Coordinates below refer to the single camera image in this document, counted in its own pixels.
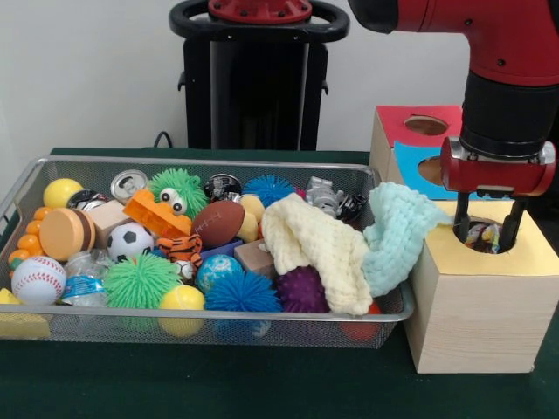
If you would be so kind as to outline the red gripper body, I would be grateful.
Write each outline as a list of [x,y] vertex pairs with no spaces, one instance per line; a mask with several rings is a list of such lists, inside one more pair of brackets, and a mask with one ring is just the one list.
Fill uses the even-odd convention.
[[531,159],[499,160],[476,154],[458,137],[445,138],[440,153],[441,177],[446,189],[461,193],[503,196],[540,196],[556,172],[555,146],[546,141]]

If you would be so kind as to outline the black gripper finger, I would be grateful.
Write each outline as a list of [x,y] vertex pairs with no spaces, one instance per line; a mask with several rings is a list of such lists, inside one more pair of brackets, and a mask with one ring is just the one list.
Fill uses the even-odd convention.
[[520,228],[521,218],[527,208],[527,199],[514,200],[510,213],[505,217],[500,233],[500,250],[509,251],[514,247]]
[[469,194],[466,192],[458,193],[457,207],[454,216],[453,232],[458,240],[466,240],[470,217],[468,215]]

